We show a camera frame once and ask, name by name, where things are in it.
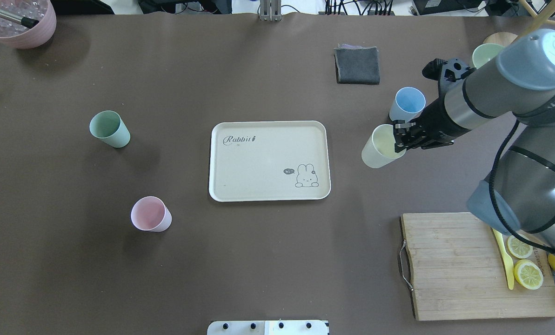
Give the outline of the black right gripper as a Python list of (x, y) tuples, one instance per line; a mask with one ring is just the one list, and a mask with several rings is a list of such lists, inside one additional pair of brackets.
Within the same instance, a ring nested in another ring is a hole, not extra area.
[(450, 125), (444, 102), (438, 98), (429, 104), (419, 117), (410, 121), (394, 121), (395, 153), (405, 149), (423, 150), (451, 146), (453, 138), (442, 134)]

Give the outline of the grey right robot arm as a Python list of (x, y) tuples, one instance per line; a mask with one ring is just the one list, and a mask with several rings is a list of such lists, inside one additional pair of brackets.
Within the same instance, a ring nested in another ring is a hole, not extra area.
[(469, 211), (505, 235), (521, 232), (555, 255), (555, 30), (541, 28), (478, 69), (435, 59), (422, 71), (439, 98), (411, 121), (394, 121), (395, 151), (449, 146), (505, 113), (525, 128), (468, 200)]

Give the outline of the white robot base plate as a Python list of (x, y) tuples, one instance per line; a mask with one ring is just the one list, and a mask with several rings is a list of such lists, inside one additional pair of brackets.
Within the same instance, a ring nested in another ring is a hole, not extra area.
[(248, 320), (216, 321), (209, 324), (207, 335), (328, 335), (324, 320)]

